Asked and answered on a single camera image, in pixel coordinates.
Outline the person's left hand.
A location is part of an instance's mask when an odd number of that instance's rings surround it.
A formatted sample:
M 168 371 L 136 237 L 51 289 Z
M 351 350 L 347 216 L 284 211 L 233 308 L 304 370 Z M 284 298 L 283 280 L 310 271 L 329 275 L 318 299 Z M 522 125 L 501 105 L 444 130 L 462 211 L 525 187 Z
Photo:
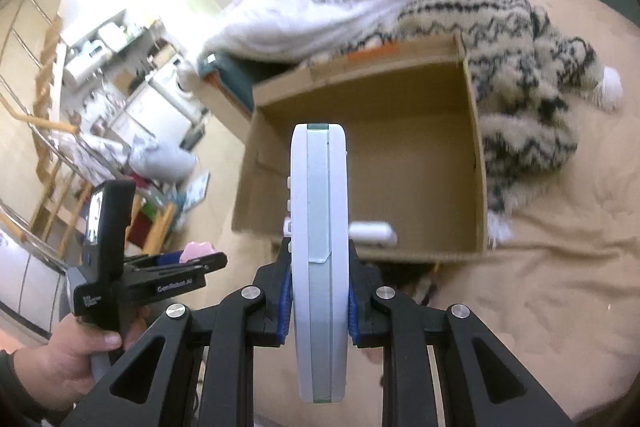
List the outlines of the person's left hand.
M 140 308 L 125 337 L 67 314 L 45 345 L 18 349 L 11 355 L 17 380 L 32 399 L 49 411 L 68 409 L 96 383 L 91 357 L 128 350 L 145 332 L 149 314 L 148 307 Z

